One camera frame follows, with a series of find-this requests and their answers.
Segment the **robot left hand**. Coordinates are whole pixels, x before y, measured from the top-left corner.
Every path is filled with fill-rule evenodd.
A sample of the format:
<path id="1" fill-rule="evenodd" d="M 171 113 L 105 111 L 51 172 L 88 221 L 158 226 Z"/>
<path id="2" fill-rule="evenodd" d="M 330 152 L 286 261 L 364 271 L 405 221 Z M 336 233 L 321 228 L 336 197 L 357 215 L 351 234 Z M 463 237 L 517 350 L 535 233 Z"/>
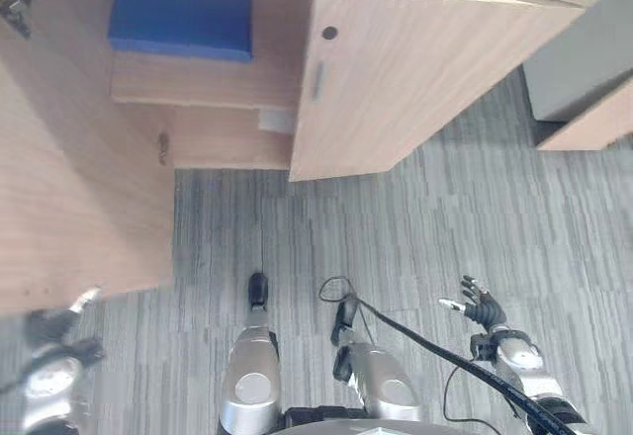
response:
<path id="1" fill-rule="evenodd" d="M 49 311 L 31 311 L 25 319 L 24 336 L 33 353 L 41 352 L 50 345 L 61 345 L 64 336 L 72 328 L 84 310 L 96 302 L 102 292 L 99 286 L 82 293 L 69 307 Z"/>

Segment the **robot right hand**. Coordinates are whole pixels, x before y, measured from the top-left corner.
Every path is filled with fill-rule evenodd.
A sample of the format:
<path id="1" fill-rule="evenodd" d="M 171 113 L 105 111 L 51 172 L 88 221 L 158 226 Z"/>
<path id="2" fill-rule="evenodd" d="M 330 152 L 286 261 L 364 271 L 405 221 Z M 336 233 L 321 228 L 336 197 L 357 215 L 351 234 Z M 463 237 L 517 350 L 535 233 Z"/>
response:
<path id="1" fill-rule="evenodd" d="M 507 328 L 507 317 L 498 301 L 479 280 L 464 275 L 460 282 L 465 303 L 441 298 L 439 304 L 480 324 L 486 332 L 493 332 L 498 327 Z"/>

